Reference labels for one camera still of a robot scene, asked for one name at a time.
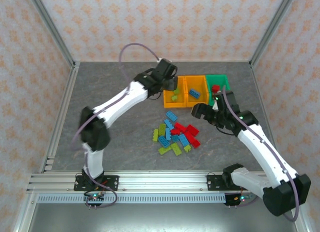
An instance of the red lego brick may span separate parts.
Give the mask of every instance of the red lego brick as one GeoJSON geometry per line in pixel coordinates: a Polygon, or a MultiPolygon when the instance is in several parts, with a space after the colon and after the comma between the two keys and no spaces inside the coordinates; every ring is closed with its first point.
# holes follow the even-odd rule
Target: red lego brick
{"type": "Polygon", "coordinates": [[[192,125],[188,125],[186,127],[186,130],[189,131],[193,136],[197,136],[197,134],[199,133],[199,130],[192,125]]]}
{"type": "Polygon", "coordinates": [[[187,140],[189,141],[190,144],[192,144],[194,141],[196,141],[196,139],[192,136],[192,134],[189,131],[186,131],[184,133],[185,137],[187,138],[187,140]]]}
{"type": "Polygon", "coordinates": [[[211,92],[212,93],[217,93],[218,91],[220,91],[220,86],[213,85],[212,88],[211,88],[211,92]]]}
{"type": "Polygon", "coordinates": [[[193,143],[191,143],[191,145],[193,146],[193,148],[198,148],[201,144],[198,140],[195,140],[193,143]]]}
{"type": "Polygon", "coordinates": [[[172,136],[180,135],[180,130],[178,130],[178,129],[173,129],[173,130],[170,130],[170,133],[171,133],[172,136]]]}
{"type": "Polygon", "coordinates": [[[174,127],[178,130],[180,130],[182,133],[186,132],[186,127],[184,127],[183,125],[179,124],[178,122],[175,123],[174,127]]]}

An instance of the blue lego brick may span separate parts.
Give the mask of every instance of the blue lego brick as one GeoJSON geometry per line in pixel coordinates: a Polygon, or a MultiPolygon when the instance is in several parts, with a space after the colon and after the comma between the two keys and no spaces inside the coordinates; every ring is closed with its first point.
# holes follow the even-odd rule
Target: blue lego brick
{"type": "Polygon", "coordinates": [[[191,90],[189,91],[189,94],[190,94],[190,96],[193,96],[195,99],[199,99],[199,97],[200,97],[200,93],[197,92],[197,91],[194,90],[194,89],[191,89],[191,90]]]}
{"type": "Polygon", "coordinates": [[[179,136],[171,136],[173,142],[178,142],[179,141],[179,136]]]}
{"type": "Polygon", "coordinates": [[[189,145],[189,141],[186,139],[184,134],[179,135],[179,140],[181,141],[183,147],[189,145]]]}
{"type": "Polygon", "coordinates": [[[168,111],[165,115],[173,122],[175,122],[178,119],[178,117],[174,115],[174,113],[171,111],[168,111]]]}
{"type": "Polygon", "coordinates": [[[167,141],[171,140],[171,133],[170,133],[170,129],[169,128],[165,129],[165,138],[166,138],[167,141]]]}
{"type": "Polygon", "coordinates": [[[169,128],[170,130],[172,130],[172,129],[174,128],[174,126],[171,124],[170,120],[165,119],[165,120],[164,120],[164,123],[166,124],[166,126],[168,126],[168,128],[169,128]]]}
{"type": "Polygon", "coordinates": [[[160,143],[164,148],[167,148],[167,147],[170,146],[169,141],[167,141],[164,136],[160,136],[160,137],[158,138],[158,141],[159,141],[159,143],[160,143]]]}

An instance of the cable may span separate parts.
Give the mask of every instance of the cable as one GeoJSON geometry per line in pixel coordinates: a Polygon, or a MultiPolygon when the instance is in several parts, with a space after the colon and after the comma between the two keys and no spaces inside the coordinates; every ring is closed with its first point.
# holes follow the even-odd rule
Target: cable
{"type": "MultiPolygon", "coordinates": [[[[81,133],[81,131],[82,131],[95,117],[97,117],[97,116],[98,116],[100,113],[102,113],[103,111],[107,110],[108,108],[110,108],[110,107],[112,107],[113,105],[115,105],[115,104],[117,104],[118,102],[120,102],[122,99],[124,99],[124,98],[129,94],[129,92],[130,92],[130,83],[131,83],[131,82],[130,82],[130,80],[129,80],[127,74],[126,74],[126,72],[124,71],[124,68],[123,68],[123,65],[122,65],[122,55],[123,55],[124,50],[125,50],[127,47],[132,46],[132,45],[137,45],[137,46],[142,46],[142,47],[144,47],[144,48],[147,49],[152,55],[155,56],[155,58],[156,58],[157,61],[159,61],[159,57],[158,57],[151,49],[149,49],[147,46],[145,46],[145,45],[143,45],[143,44],[141,44],[141,43],[129,43],[129,44],[125,45],[125,46],[122,48],[122,50],[121,50],[121,52],[120,52],[120,54],[119,54],[119,67],[120,67],[120,71],[121,71],[122,75],[124,76],[124,78],[125,78],[125,80],[126,80],[126,82],[127,82],[127,84],[128,84],[128,86],[127,86],[127,88],[126,88],[126,91],[124,92],[124,94],[123,94],[119,99],[117,99],[117,100],[114,101],[113,103],[109,104],[108,106],[102,108],[100,111],[98,111],[98,112],[95,113],[93,116],[91,116],[89,119],[87,119],[87,121],[84,122],[84,123],[78,128],[78,130],[76,131],[76,133],[75,133],[75,135],[73,136],[73,139],[72,139],[72,141],[71,141],[71,149],[74,149],[73,145],[75,144],[75,141],[76,141],[76,139],[79,137],[79,134],[81,133]]],[[[104,185],[102,185],[102,184],[100,184],[100,183],[98,183],[97,181],[94,180],[94,178],[90,175],[90,172],[89,172],[89,169],[88,169],[88,151],[85,151],[85,152],[84,152],[84,155],[85,155],[85,156],[84,156],[84,157],[85,157],[85,159],[84,159],[84,167],[85,167],[85,169],[86,169],[86,174],[89,176],[90,180],[92,180],[92,182],[95,183],[96,185],[98,185],[98,186],[100,186],[100,187],[102,187],[102,188],[105,188],[105,189],[108,190],[108,191],[111,191],[111,192],[114,194],[114,196],[115,196],[115,199],[114,199],[113,202],[111,202],[111,203],[109,203],[109,204],[106,204],[106,205],[101,205],[101,206],[99,206],[98,208],[100,209],[100,208],[105,208],[105,207],[109,207],[109,206],[114,205],[114,204],[117,202],[117,200],[118,200],[118,196],[117,196],[116,192],[115,192],[113,189],[111,189],[111,188],[109,188],[109,187],[106,187],[106,186],[104,186],[104,185]]],[[[91,205],[88,204],[88,199],[89,199],[89,198],[87,198],[85,204],[86,204],[86,206],[88,206],[88,207],[90,208],[91,205]]]]}
{"type": "Polygon", "coordinates": [[[100,111],[98,111],[97,113],[95,113],[93,116],[91,116],[89,119],[87,119],[86,122],[84,122],[79,128],[78,130],[76,131],[75,135],[73,136],[72,140],[71,140],[71,148],[72,150],[79,150],[79,149],[75,149],[73,147],[73,145],[75,144],[75,141],[76,139],[78,138],[79,134],[81,133],[81,131],[95,118],[97,117],[100,113],[102,113],[103,111],[107,110],[108,108],[112,107],[113,105],[116,105],[118,102],[120,102],[122,99],[124,99],[128,94],[129,94],[129,91],[130,91],[130,80],[126,74],[126,72],[124,71],[124,68],[123,68],[123,65],[122,65],[122,54],[124,53],[124,50],[129,47],[129,46],[133,46],[133,45],[137,45],[137,46],[142,46],[144,47],[145,49],[147,49],[153,56],[155,56],[156,60],[159,61],[159,57],[150,49],[148,48],[147,46],[141,44],[141,43],[129,43],[127,45],[125,45],[120,54],[119,54],[119,67],[120,67],[120,71],[123,75],[123,77],[125,78],[128,86],[126,88],[126,91],[124,92],[124,94],[119,98],[117,99],[116,101],[114,101],[113,103],[109,104],[108,106],[102,108],[100,111]]]}
{"type": "Polygon", "coordinates": [[[162,95],[162,92],[160,92],[160,94],[159,94],[159,96],[157,97],[157,98],[148,98],[149,100],[158,100],[160,97],[161,97],[161,95],[162,95]]]}
{"type": "Polygon", "coordinates": [[[230,111],[230,113],[232,114],[232,116],[239,121],[240,124],[242,124],[247,130],[249,130],[252,134],[254,134],[261,143],[263,143],[268,149],[269,151],[272,153],[272,155],[275,157],[276,161],[279,163],[279,165],[281,166],[281,168],[283,169],[283,171],[285,172],[286,176],[289,178],[289,181],[291,183],[292,189],[293,189],[293,194],[294,194],[294,200],[295,200],[295,212],[294,212],[294,217],[291,219],[289,218],[287,215],[284,215],[285,218],[287,218],[289,221],[291,222],[295,222],[298,219],[298,215],[299,215],[299,197],[298,197],[298,192],[297,192],[297,188],[296,185],[291,177],[291,175],[289,174],[289,172],[287,171],[286,167],[284,166],[284,164],[282,163],[282,161],[280,160],[280,158],[277,156],[277,154],[275,153],[275,151],[271,148],[271,146],[265,142],[265,140],[259,136],[253,129],[251,129],[246,123],[244,123],[236,114],[235,112],[232,110],[228,99],[226,97],[226,86],[223,86],[222,89],[222,93],[224,95],[224,101],[225,104],[228,108],[228,110],[230,111]]]}
{"type": "Polygon", "coordinates": [[[246,203],[246,204],[240,204],[240,205],[238,205],[237,207],[245,207],[245,206],[252,205],[254,202],[257,201],[257,199],[258,199],[258,196],[255,196],[255,198],[254,198],[252,201],[250,201],[250,202],[248,202],[248,203],[246,203]]]}
{"type": "MultiPolygon", "coordinates": [[[[98,207],[95,206],[94,208],[95,208],[95,209],[101,209],[101,208],[113,206],[113,205],[117,202],[117,200],[118,200],[118,195],[116,194],[116,192],[115,192],[113,189],[111,189],[110,187],[107,187],[107,186],[105,186],[105,185],[103,185],[103,184],[100,184],[99,182],[95,181],[94,178],[90,175],[90,172],[89,172],[89,169],[88,169],[88,154],[89,154],[88,151],[86,151],[86,152],[84,153],[84,168],[85,168],[86,174],[89,176],[90,180],[92,180],[93,183],[95,183],[96,185],[98,185],[98,186],[100,186],[100,187],[102,187],[102,188],[105,188],[105,189],[108,190],[108,191],[111,191],[111,192],[114,194],[114,196],[115,196],[115,199],[114,199],[113,202],[111,202],[111,203],[109,203],[109,204],[101,205],[101,206],[98,206],[98,207]]],[[[86,205],[87,207],[89,207],[89,208],[91,207],[91,205],[88,204],[88,200],[91,199],[91,198],[92,198],[92,197],[88,197],[88,198],[86,199],[86,202],[85,202],[85,205],[86,205]]]]}
{"type": "Polygon", "coordinates": [[[224,132],[224,131],[220,130],[218,126],[215,126],[215,127],[216,127],[216,129],[217,129],[219,132],[221,132],[222,134],[225,134],[225,135],[228,135],[228,136],[234,136],[234,134],[227,133],[227,132],[224,132]]]}

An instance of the lime green lego brick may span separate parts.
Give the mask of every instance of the lime green lego brick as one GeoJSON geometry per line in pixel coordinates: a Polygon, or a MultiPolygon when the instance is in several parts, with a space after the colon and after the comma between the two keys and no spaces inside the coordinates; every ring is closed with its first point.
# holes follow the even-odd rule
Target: lime green lego brick
{"type": "Polygon", "coordinates": [[[177,88],[176,90],[174,90],[173,93],[174,93],[175,95],[178,95],[178,94],[180,93],[179,88],[177,88]]]}
{"type": "Polygon", "coordinates": [[[159,151],[160,155],[164,155],[165,153],[167,153],[171,149],[172,149],[171,146],[169,146],[167,148],[161,147],[160,149],[158,149],[158,151],[159,151]]]}
{"type": "Polygon", "coordinates": [[[173,152],[175,153],[176,156],[179,156],[182,154],[182,151],[180,150],[180,147],[176,142],[171,144],[171,148],[173,149],[173,152]]]}
{"type": "Polygon", "coordinates": [[[159,129],[155,129],[153,131],[153,139],[152,139],[153,142],[158,142],[158,133],[159,133],[159,129]]]}
{"type": "Polygon", "coordinates": [[[187,146],[184,147],[184,151],[185,152],[188,153],[190,150],[191,150],[191,146],[190,145],[187,145],[187,146]]]}
{"type": "Polygon", "coordinates": [[[160,124],[159,125],[158,136],[165,136],[165,134],[166,134],[166,125],[165,124],[160,124]]]}
{"type": "Polygon", "coordinates": [[[178,100],[178,97],[177,97],[177,96],[172,96],[172,97],[171,97],[171,100],[172,100],[172,101],[177,101],[177,100],[178,100]]]}

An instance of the orange bin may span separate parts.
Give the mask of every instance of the orange bin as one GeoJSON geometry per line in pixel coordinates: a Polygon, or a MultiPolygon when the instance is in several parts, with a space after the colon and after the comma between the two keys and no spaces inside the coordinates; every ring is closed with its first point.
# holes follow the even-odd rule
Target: orange bin
{"type": "Polygon", "coordinates": [[[186,107],[193,107],[198,103],[209,103],[209,92],[207,86],[206,76],[185,76],[187,100],[186,107]],[[200,93],[199,99],[195,99],[189,95],[191,89],[200,93]]]}
{"type": "Polygon", "coordinates": [[[178,98],[176,101],[172,101],[171,97],[174,96],[173,91],[163,91],[164,98],[163,104],[164,108],[185,108],[187,105],[187,88],[184,76],[178,76],[179,94],[176,95],[178,98]]]}

